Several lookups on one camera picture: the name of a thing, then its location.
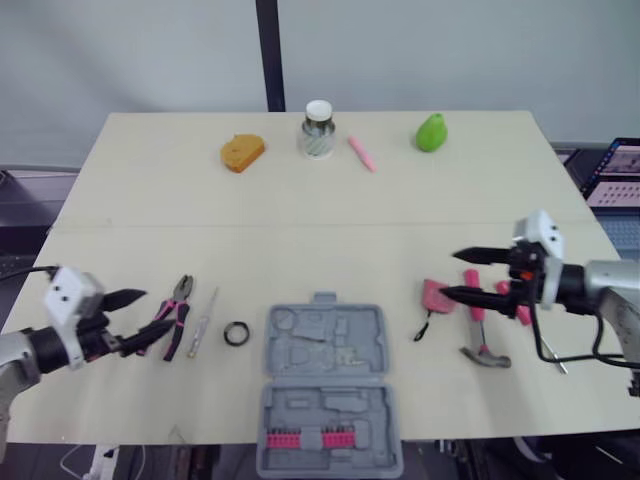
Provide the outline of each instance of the black ring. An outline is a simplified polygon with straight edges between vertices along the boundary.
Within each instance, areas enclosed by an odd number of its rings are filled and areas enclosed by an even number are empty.
[[[229,332],[233,330],[234,327],[240,327],[245,332],[244,338],[237,342],[229,338]],[[251,334],[249,333],[249,325],[244,322],[231,322],[229,325],[224,327],[224,341],[227,342],[227,345],[231,345],[232,347],[239,347],[240,345],[244,345],[249,341],[250,336]]]

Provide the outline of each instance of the laptop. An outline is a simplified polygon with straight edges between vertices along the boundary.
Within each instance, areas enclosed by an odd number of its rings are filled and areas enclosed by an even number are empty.
[[[575,164],[567,169],[580,170]],[[573,175],[622,258],[640,260],[640,138],[616,138],[600,161]]]

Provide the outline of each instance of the hammer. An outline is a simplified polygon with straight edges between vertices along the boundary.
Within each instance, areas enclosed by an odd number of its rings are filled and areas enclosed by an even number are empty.
[[[470,268],[464,272],[464,281],[468,287],[480,288],[478,271]],[[511,359],[491,353],[484,334],[484,309],[469,307],[471,311],[471,348],[462,347],[460,351],[478,365],[491,368],[509,368]]]

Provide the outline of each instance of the gray tool case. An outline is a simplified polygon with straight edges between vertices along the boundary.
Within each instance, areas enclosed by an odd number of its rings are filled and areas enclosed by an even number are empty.
[[[384,315],[316,293],[275,305],[256,466],[263,478],[397,478],[404,464],[391,387]]]

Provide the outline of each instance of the pink hammer handle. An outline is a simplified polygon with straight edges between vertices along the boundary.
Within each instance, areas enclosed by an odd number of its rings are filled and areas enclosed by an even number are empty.
[[[464,271],[464,283],[467,287],[480,288],[480,276],[474,268]],[[484,320],[484,308],[469,307],[471,310],[471,319],[474,322],[482,322]]]
[[[375,173],[376,170],[378,170],[376,164],[373,163],[373,158],[371,158],[371,155],[369,155],[364,149],[364,147],[360,143],[360,140],[358,140],[356,137],[349,137],[349,145],[351,145],[351,148],[356,151],[358,157],[360,157],[360,161],[364,163],[364,166],[367,167],[369,171]]]
[[[502,282],[496,283],[496,292],[500,295],[507,295],[509,293],[509,282],[503,280]],[[531,325],[531,313],[529,313],[529,307],[518,305],[518,308],[516,308],[516,317],[518,317],[520,323],[525,327],[527,325]]]

